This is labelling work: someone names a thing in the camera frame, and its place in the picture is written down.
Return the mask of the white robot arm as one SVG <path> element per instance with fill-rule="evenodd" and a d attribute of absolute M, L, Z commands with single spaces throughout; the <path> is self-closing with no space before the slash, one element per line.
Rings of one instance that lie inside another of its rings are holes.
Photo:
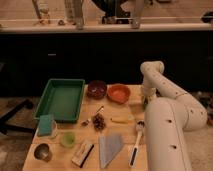
<path fill-rule="evenodd" d="M 203 128 L 207 111 L 187 91 L 163 75 L 161 61 L 143 62 L 142 93 L 148 171 L 192 171 L 184 131 Z"/>

